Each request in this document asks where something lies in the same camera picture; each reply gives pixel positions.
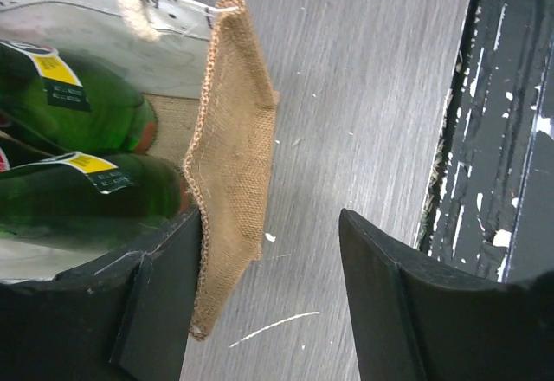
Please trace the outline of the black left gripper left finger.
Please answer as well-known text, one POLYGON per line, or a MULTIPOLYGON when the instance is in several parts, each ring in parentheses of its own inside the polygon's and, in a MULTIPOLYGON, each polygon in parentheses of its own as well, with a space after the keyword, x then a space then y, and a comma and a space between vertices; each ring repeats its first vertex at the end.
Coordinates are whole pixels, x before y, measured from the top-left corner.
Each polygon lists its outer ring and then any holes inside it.
POLYGON ((191 208, 50 281, 3 284, 2 379, 178 379, 202 236, 191 208))

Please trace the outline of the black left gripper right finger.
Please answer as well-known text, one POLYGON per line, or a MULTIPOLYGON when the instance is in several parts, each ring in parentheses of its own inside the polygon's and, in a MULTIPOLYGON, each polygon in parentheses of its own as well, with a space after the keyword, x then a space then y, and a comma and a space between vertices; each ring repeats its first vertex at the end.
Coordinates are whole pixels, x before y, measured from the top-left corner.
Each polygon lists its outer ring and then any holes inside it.
POLYGON ((490 281, 347 209, 338 233, 361 379, 552 379, 552 272, 490 281))

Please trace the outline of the green glass bottle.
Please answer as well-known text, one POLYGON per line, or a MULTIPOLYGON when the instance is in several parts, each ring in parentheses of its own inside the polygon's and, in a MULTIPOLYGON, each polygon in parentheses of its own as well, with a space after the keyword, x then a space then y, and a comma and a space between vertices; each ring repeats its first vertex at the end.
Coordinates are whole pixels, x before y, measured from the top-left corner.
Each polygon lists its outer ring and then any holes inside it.
POLYGON ((149 155, 74 152, 1 175, 1 235, 37 245, 128 242, 189 205, 184 177, 149 155))
POLYGON ((1 129, 48 153, 146 152, 157 132, 151 103, 94 57, 1 42, 1 129))

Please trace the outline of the brown canvas bag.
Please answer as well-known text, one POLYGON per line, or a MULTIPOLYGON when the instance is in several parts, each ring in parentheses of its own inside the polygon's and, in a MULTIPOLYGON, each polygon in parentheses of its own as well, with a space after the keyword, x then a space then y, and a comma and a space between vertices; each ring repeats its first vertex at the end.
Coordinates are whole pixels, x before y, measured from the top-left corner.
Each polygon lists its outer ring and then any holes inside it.
POLYGON ((190 334, 261 257, 279 100, 245 0, 1 0, 1 36, 83 53, 151 98, 152 152, 183 172, 203 239, 190 334))

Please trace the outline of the dark cola bottle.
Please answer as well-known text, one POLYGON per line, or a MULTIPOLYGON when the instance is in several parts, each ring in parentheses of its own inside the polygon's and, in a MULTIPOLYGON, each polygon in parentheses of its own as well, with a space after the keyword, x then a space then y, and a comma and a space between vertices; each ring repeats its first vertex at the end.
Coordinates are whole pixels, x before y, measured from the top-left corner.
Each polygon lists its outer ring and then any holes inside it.
POLYGON ((3 129, 9 124, 9 121, 1 116, 1 172, 8 171, 11 168, 10 153, 14 149, 15 141, 3 129))

